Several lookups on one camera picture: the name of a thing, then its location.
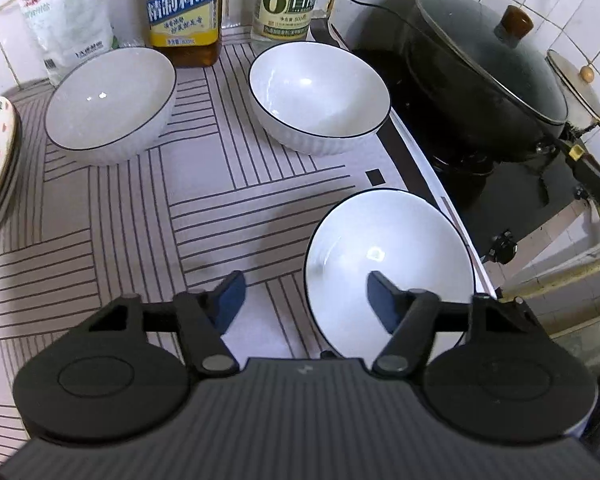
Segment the white ribbed bowl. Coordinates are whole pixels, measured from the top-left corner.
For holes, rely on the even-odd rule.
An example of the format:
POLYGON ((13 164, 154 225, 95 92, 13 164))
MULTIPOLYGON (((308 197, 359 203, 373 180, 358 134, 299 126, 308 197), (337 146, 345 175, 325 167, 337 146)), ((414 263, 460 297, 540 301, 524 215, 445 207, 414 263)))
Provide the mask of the white ribbed bowl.
POLYGON ((248 84, 264 132, 300 154, 352 151, 390 115, 390 94, 378 73, 329 44, 276 44, 254 59, 248 84))
POLYGON ((176 69, 149 48, 112 50, 73 70, 54 90, 47 139, 74 162, 120 164, 151 148, 166 130, 176 69))
POLYGON ((402 290, 426 289, 464 302, 476 277, 464 240, 434 206, 394 188, 342 200, 320 221, 304 258, 306 301, 332 350, 370 364, 389 341, 366 297, 378 271, 402 290))

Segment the striped table mat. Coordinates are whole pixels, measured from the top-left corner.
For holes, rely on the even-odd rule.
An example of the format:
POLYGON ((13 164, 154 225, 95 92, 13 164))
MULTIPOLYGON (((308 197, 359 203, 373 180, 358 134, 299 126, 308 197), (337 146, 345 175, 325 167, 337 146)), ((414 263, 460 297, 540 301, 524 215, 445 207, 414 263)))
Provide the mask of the striped table mat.
POLYGON ((28 438, 12 400, 20 367, 110 300, 168 300, 239 270, 248 289, 225 337, 234 355, 315 358, 327 342, 306 304, 303 260, 332 206, 388 186, 457 219, 396 116, 337 156, 301 155, 267 136, 249 103, 255 56, 245 29, 228 32, 218 62, 178 73, 156 146, 116 166, 82 166, 53 147, 49 84, 12 95, 23 130, 0 226, 0 463, 28 438))

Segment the black wok with lid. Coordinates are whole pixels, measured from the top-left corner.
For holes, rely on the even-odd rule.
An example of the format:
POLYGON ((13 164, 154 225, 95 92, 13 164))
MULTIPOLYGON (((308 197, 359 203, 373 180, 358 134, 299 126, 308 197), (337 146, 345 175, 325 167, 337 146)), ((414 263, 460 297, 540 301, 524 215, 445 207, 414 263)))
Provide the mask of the black wok with lid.
POLYGON ((526 166, 547 198, 544 171, 564 156, 600 204, 600 165, 570 136, 554 72, 524 40, 527 13, 475 0, 413 0, 407 14, 388 13, 404 27, 398 86, 452 197, 472 205, 494 169, 511 164, 526 166))

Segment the small pan with lid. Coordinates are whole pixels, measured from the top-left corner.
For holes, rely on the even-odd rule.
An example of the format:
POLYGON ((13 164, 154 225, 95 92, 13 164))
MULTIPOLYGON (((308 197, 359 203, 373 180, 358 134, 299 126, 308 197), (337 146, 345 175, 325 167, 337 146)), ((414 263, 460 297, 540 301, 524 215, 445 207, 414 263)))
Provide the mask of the small pan with lid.
POLYGON ((594 70, 588 66, 577 68, 553 49, 546 52, 546 62, 562 88, 568 108, 566 125, 570 134, 580 139, 585 133, 600 130, 600 99, 592 88, 594 70))

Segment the yellow cooking wine bottle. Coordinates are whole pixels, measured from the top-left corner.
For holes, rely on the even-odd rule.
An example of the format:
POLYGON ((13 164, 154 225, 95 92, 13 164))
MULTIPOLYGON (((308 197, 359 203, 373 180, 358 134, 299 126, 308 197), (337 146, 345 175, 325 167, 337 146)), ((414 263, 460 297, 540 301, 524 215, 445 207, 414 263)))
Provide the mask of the yellow cooking wine bottle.
POLYGON ((221 47, 221 0, 145 0, 151 47, 176 67, 209 67, 221 47))

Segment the white plastic bag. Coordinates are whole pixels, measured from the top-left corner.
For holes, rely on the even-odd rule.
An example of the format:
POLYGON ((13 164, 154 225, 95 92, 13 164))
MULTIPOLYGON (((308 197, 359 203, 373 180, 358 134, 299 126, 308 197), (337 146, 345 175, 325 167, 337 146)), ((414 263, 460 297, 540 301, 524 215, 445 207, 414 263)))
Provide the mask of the white plastic bag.
POLYGON ((114 50, 106 0, 18 0, 53 86, 76 67, 114 50))

